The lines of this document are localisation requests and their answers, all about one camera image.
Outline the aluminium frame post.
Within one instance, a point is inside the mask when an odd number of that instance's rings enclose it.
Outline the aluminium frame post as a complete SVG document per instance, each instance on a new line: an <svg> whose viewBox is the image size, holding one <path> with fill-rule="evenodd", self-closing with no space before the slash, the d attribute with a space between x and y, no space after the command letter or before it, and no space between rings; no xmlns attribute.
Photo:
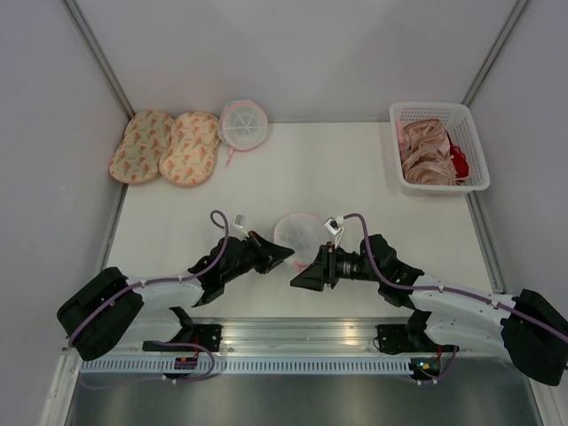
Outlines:
<svg viewBox="0 0 568 426"><path fill-rule="evenodd" d="M105 54L98 38L96 37L91 24L87 20L84 12L76 0L61 0L62 7L64 8L67 16L75 26L76 31L82 38L90 55L93 57L100 73L105 79L114 99L118 103L124 115L131 119L134 114L134 108L130 103L126 92L124 91L111 62Z"/></svg>
<svg viewBox="0 0 568 426"><path fill-rule="evenodd" d="M473 103L476 95L481 90L487 76L489 76L496 61L500 57L501 52L505 48L509 39L512 37L514 31L516 30L516 27L524 17L526 10L531 5L531 3L531 0L516 0L513 3L497 36L494 38L491 47L489 48L471 84L469 85L469 88L465 92L465 95L461 102L466 107L469 107Z"/></svg>

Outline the right aluminium frame post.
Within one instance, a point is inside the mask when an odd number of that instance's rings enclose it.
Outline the right aluminium frame post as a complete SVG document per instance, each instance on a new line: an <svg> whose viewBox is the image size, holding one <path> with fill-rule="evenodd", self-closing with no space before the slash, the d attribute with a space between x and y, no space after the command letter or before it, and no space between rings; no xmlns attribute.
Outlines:
<svg viewBox="0 0 568 426"><path fill-rule="evenodd" d="M465 95L461 102L466 107L469 107L473 103L476 95L481 90L487 76L489 76L496 61L500 57L501 52L505 48L509 39L512 37L514 31L516 30L516 27L524 17L526 10L531 5L531 3L531 0L516 0L513 3L497 36L494 38L491 47L489 48L471 84L469 85L469 88L465 92Z"/></svg>

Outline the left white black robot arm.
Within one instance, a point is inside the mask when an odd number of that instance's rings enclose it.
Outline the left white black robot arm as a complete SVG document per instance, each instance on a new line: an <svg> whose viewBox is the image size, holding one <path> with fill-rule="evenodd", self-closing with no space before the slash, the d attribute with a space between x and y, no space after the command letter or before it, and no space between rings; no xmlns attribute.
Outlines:
<svg viewBox="0 0 568 426"><path fill-rule="evenodd" d="M185 351L194 335L187 309L212 303L229 282L250 271L267 274L294 253L250 231L243 239L223 237L177 276L136 279L107 267L63 303L56 318L84 361L135 343Z"/></svg>

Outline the pink bras pile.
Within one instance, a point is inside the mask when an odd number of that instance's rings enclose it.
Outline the pink bras pile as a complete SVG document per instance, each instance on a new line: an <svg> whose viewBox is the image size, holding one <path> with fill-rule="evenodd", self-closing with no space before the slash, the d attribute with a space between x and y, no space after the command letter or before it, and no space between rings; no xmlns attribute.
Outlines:
<svg viewBox="0 0 568 426"><path fill-rule="evenodd" d="M439 119L396 120L398 151L405 181L413 185L458 185L450 139Z"/></svg>

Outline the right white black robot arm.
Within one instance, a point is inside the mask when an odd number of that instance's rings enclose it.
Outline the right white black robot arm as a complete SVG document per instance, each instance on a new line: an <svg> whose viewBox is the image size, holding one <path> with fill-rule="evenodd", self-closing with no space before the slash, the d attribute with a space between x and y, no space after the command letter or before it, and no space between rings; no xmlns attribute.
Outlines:
<svg viewBox="0 0 568 426"><path fill-rule="evenodd" d="M540 293L483 293L443 281L398 259L380 234L349 253L323 245L312 264L290 281L293 288L321 292L340 280L375 282L379 295L412 310L407 344L455 346L492 354L536 382L557 386L567 368L567 321Z"/></svg>

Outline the right floral peach laundry bag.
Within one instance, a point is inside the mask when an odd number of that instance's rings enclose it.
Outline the right floral peach laundry bag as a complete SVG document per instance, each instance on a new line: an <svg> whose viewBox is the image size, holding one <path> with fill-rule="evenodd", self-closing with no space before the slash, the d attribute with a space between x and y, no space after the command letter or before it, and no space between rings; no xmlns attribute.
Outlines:
<svg viewBox="0 0 568 426"><path fill-rule="evenodd" d="M171 142L162 154L159 171L171 184L195 187L212 176L220 138L218 118L206 112L187 112L173 123Z"/></svg>

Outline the white pink mesh laundry bag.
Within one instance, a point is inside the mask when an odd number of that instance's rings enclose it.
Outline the white pink mesh laundry bag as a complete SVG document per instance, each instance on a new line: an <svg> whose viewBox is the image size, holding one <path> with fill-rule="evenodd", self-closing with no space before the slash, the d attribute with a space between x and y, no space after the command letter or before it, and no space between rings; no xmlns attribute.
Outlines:
<svg viewBox="0 0 568 426"><path fill-rule="evenodd" d="M274 227L273 242L293 249L294 254L285 260L300 272L318 255L320 246L327 241L323 221L313 214L295 212L284 216Z"/></svg>

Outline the left floral peach laundry bag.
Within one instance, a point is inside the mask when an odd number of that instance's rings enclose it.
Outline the left floral peach laundry bag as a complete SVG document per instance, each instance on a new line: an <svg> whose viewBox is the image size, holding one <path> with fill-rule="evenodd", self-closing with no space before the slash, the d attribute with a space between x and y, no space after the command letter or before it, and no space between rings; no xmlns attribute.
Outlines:
<svg viewBox="0 0 568 426"><path fill-rule="evenodd" d="M109 163L109 174L127 185L144 184L159 174L159 160L170 146L173 118L166 112L135 114Z"/></svg>

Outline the red bra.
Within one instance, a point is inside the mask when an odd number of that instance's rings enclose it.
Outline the red bra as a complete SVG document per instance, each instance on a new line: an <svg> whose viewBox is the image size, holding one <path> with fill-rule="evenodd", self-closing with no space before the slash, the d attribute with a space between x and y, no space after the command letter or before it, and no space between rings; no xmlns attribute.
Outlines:
<svg viewBox="0 0 568 426"><path fill-rule="evenodd" d="M449 132L446 133L450 146L450 156L455 169L455 179L465 181L469 177L469 164L463 151L453 143Z"/></svg>

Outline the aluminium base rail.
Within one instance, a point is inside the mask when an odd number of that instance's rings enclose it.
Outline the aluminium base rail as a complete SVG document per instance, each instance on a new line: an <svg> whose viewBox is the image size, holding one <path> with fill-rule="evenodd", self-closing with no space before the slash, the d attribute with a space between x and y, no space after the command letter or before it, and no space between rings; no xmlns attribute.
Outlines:
<svg viewBox="0 0 568 426"><path fill-rule="evenodd" d="M406 323L401 318L192 320L196 325L221 327L219 349L213 352L218 354L379 351L378 344L375 343L375 327ZM210 351L202 344L171 341L181 330L180 321L171 310L136 318L111 313L100 314L94 319L69 319L60 315L58 321L67 335L69 345L74 347L85 361L127 351L185 352L191 357Z"/></svg>

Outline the white plastic basket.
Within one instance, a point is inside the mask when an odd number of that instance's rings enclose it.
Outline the white plastic basket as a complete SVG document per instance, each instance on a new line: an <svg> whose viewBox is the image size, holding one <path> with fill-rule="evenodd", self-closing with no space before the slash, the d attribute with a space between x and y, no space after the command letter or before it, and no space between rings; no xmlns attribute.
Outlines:
<svg viewBox="0 0 568 426"><path fill-rule="evenodd" d="M425 119L439 119L455 145L467 157L469 177L458 181L458 185L413 185L405 181L402 174L396 120L406 126L411 122ZM483 149L470 110L458 103L434 101L399 101L390 106L390 125L395 153L395 170L403 190L412 195L457 195L485 190L490 184L489 172Z"/></svg>

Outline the left aluminium frame post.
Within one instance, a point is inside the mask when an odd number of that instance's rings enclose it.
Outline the left aluminium frame post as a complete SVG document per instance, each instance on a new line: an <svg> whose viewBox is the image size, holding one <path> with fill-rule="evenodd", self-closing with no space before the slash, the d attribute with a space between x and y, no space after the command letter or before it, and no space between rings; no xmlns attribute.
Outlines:
<svg viewBox="0 0 568 426"><path fill-rule="evenodd" d="M61 0L62 7L64 8L67 16L75 26L76 31L82 38L90 55L93 57L100 73L105 79L114 99L118 103L124 115L131 119L134 114L134 108L130 103L126 92L124 91L111 62L105 54L98 38L96 37L91 24L87 20L84 12L76 0Z"/></svg>

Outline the floral peach laundry bag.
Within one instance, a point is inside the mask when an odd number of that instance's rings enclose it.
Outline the floral peach laundry bag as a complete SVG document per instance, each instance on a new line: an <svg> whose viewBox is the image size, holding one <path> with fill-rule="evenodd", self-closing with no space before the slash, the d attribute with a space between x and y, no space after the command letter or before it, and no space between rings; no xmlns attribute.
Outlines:
<svg viewBox="0 0 568 426"><path fill-rule="evenodd" d="M195 187L212 176L220 138L218 118L206 112L187 112L173 123L171 142L162 154L159 171L171 184Z"/></svg>
<svg viewBox="0 0 568 426"><path fill-rule="evenodd" d="M166 112L135 114L109 163L109 174L127 185L144 184L159 174L159 160L170 146L173 118Z"/></svg>

